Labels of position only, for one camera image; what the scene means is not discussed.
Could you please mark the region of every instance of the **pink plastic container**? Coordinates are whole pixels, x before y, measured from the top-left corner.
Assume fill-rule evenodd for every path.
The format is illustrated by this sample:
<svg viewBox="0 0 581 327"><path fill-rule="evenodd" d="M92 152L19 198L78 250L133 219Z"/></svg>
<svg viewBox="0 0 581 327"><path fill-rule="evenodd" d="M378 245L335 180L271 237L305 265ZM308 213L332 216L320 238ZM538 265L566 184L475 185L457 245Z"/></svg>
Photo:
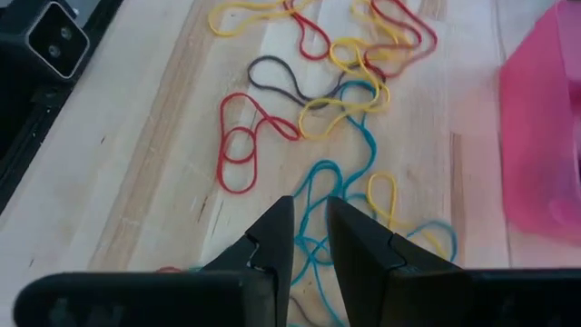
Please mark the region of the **pink plastic container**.
<svg viewBox="0 0 581 327"><path fill-rule="evenodd" d="M500 72L500 103L508 220L581 244L581 2L537 22Z"/></svg>

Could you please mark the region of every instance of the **red rubber band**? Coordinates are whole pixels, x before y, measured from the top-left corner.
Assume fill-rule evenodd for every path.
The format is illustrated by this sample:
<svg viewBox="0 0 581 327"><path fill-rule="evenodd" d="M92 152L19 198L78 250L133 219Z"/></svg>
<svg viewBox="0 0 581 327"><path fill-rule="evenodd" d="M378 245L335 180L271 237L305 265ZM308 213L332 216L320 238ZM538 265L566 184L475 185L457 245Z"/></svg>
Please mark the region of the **red rubber band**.
<svg viewBox="0 0 581 327"><path fill-rule="evenodd" d="M262 118L256 124L256 127L254 127L253 131L252 131L252 129L250 129L248 127L236 126L236 127L233 127L230 131L226 132L225 122L224 122L225 121L224 112L226 109L226 104L228 104L229 101L231 101L232 99L234 99L236 97L244 97L244 98L250 100L252 102L252 104L254 105L254 108L256 108L256 110L258 110L258 112L261 113ZM277 116L269 115L261 107L261 105L256 100L254 100L252 97L250 97L249 95L244 94L244 93L234 93L234 94L230 94L230 95L226 96L222 100L222 103L220 104L220 131L221 131L222 138L220 140L220 150L218 153L218 163L216 164L216 179L218 180L218 183L220 184L220 186L224 190L226 190L226 192L232 193L232 194L244 194L244 193L247 193L249 190L251 190L252 187L254 187L254 185L256 184L256 181L258 179L257 138L258 138L258 130L263 123L270 124L272 127L274 127L274 129L280 135L282 135L282 137L284 137L285 139L287 139L289 141L298 141L300 139L300 131L297 128L297 126L295 126L293 123L289 122L288 120L282 119L282 118L277 117ZM283 126L288 127L292 131L292 134L289 134L284 129L282 129ZM252 151L248 155L246 155L245 157L240 158L240 159L232 159L227 153L228 152L228 140L234 132L244 132L252 139ZM230 188L226 184L226 182L224 181L224 175L223 175L224 165L225 164L246 164L250 161L253 161L253 163L252 163L253 176L252 176L251 183L241 190L232 190L232 188Z"/></svg>
<svg viewBox="0 0 581 327"><path fill-rule="evenodd" d="M419 19L419 17L417 17L415 14L413 14L403 3L401 3L401 1L399 0L384 0L384 1L390 1L392 3L394 3L395 5L397 5L406 15L409 16L409 18L411 18L414 22L416 22L418 25L420 25L423 29L426 30L426 32L428 32L429 36L432 39L432 44L430 45L430 47L426 50L423 51L419 54L413 55L409 60L405 61L403 64L401 64L399 66L399 69L393 73L386 73L385 71L383 71L381 68L377 67L376 65L372 64L369 60L369 52L373 52L376 51L378 49L408 49L408 50L415 50L417 49L421 43L422 43L422 37L421 37L421 33L412 25L407 24L405 22L400 22L396 19L393 19L392 17L389 17L388 15L386 15L385 13L383 13L379 8L378 8L378 1L379 0L371 0L371 9L377 14L379 15L381 18L383 18L384 20L388 21L391 24L397 25L399 27L401 27L402 29L406 29L409 31L412 31L412 33L416 36L416 38L418 39L418 43L414 44L414 45L373 45L371 46L369 49L367 49L367 51L365 52L365 54L363 55L364 61L365 61L365 65L369 68L373 68L374 70L376 70L378 73L380 73L380 75L383 78L394 78L394 77L398 77L401 75L401 73L403 73L403 71L410 66L411 64L431 55L434 51L436 51L436 48L438 47L438 36L436 35L436 32L434 32L434 30L429 27L424 21L422 21L421 19Z"/></svg>
<svg viewBox="0 0 581 327"><path fill-rule="evenodd" d="M181 273L182 270L175 268L175 267L171 267L171 266L167 266L167 267L162 267L160 269L158 269L157 271L155 271L156 273Z"/></svg>
<svg viewBox="0 0 581 327"><path fill-rule="evenodd" d="M283 2L282 5L284 6L284 10L288 11L291 8L294 8L294 0L287 0L287 1ZM311 61L318 61L318 60L322 60L322 59L327 58L329 56L329 51L330 51L330 38L327 35L327 33L325 33L325 31L323 31L323 29L320 28L316 23L313 23L311 20L309 20L309 18L301 15L298 12L295 12L295 13L290 14L290 15L292 16L292 18L294 18L294 20L297 22L297 24L299 25L299 28L300 28L300 41L299 41L300 54ZM325 44L326 44L325 52L323 54L319 54L319 55L309 54L305 50L305 48L304 48L305 33L306 33L305 32L305 25L308 25L316 33L319 33L320 36L323 37L323 40L325 41Z"/></svg>

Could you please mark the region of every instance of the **wooden table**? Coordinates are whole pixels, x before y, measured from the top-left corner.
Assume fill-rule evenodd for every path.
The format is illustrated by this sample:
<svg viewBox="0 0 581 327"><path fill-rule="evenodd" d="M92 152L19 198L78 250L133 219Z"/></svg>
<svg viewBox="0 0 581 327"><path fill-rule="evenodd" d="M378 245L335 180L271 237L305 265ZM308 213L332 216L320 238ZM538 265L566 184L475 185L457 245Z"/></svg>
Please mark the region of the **wooden table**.
<svg viewBox="0 0 581 327"><path fill-rule="evenodd" d="M270 113L293 120L299 111L249 87L245 69L252 59L284 58L309 94L322 94L338 74L329 63L299 56L299 32L290 19L253 25L237 38L215 37L206 15L220 2L125 0L0 216L0 324L9 323L17 292L48 273L206 263L292 193L317 160L337 160L346 172L367 160L366 145L348 124L329 140L292 144L265 128L256 188L232 196L219 187L218 104L225 95L249 92ZM440 42L429 59L389 83L389 112L369 122L379 142L373 169L397 177L398 217L453 224L463 267L581 264L580 249L520 233L507 225L502 209L497 72L552 2L408 0ZM325 0L305 15L316 17L332 39L357 35L361 25L350 17L349 4ZM222 26L242 17L229 12ZM316 50L320 40L311 38L309 45ZM288 87L278 68L265 65L256 76ZM251 122L247 104L231 108L231 122ZM313 119L322 125L328 118ZM237 137L233 151L248 151L245 136ZM248 176L248 169L228 170L233 186L243 186ZM321 177L316 192L330 183L331 177ZM304 199L295 205L301 213ZM319 233L322 217L315 217L313 232ZM297 255L297 266L303 260ZM333 274L323 272L324 285L339 308ZM308 275L292 293L313 321L328 323L311 282ZM303 322L294 305L290 319Z"/></svg>

